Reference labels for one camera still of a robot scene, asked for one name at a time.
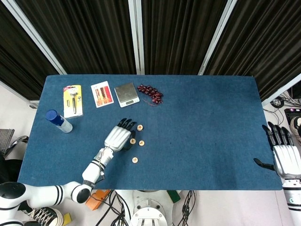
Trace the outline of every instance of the blue cap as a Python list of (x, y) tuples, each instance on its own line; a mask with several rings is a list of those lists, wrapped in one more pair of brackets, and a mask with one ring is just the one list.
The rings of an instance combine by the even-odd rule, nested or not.
[(56, 126), (61, 126), (64, 122), (64, 119), (60, 116), (59, 113), (57, 113), (56, 110), (49, 110), (46, 113), (46, 119), (55, 124)]

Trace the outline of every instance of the black curtain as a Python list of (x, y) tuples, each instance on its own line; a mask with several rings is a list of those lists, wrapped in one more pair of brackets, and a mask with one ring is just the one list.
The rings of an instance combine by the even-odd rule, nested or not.
[(45, 78), (57, 71), (0, 2), (0, 80), (29, 100), (38, 100)]
[(197, 74), (225, 0), (142, 0), (146, 74)]
[(136, 73), (127, 0), (17, 0), (67, 73)]
[(264, 100), (300, 73), (300, 2), (238, 0), (205, 74), (254, 76)]

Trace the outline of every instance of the robotic arm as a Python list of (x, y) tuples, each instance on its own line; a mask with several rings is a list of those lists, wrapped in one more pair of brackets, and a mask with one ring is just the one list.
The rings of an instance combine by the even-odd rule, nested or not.
[(65, 198), (77, 203), (85, 202), (95, 188), (99, 177), (104, 179), (104, 169), (113, 158), (113, 153), (124, 148), (129, 137), (135, 137), (130, 131), (136, 122), (122, 119), (107, 136), (102, 148), (83, 172), (83, 183), (69, 182), (65, 185), (35, 187), (17, 182), (0, 185), (0, 226), (19, 226), (21, 221), (14, 219), (20, 203), (27, 201), (31, 208), (58, 205)]
[(299, 150), (293, 144), (290, 132), (278, 125), (268, 122), (262, 126), (265, 130), (271, 150), (274, 155), (274, 165), (262, 163), (259, 159), (254, 161), (261, 167), (274, 170), (285, 180), (282, 184), (288, 209), (296, 226), (301, 225), (301, 157)]

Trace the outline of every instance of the spray can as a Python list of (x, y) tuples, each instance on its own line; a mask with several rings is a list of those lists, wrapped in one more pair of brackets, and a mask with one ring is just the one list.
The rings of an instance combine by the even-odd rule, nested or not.
[(61, 116), (56, 110), (49, 110), (46, 113), (46, 119), (55, 124), (64, 133), (72, 131), (73, 126), (63, 116)]

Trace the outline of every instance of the blue tablecloth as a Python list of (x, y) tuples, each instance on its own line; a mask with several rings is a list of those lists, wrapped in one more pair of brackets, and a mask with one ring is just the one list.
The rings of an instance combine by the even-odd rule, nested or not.
[[(91, 85), (108, 81), (115, 103), (96, 108)], [(120, 108), (114, 87), (150, 84), (164, 94), (153, 107), (140, 102)], [(63, 87), (82, 85), (84, 115), (68, 119), (64, 134), (45, 119), (49, 109), (63, 114)], [(47, 186), (82, 182), (82, 172), (122, 118), (144, 126), (127, 152), (114, 155), (101, 189), (278, 190), (275, 172), (253, 158), (272, 163), (261, 101), (253, 77), (166, 75), (48, 76), (33, 123), (19, 182)], [(139, 162), (132, 163), (137, 157)]]

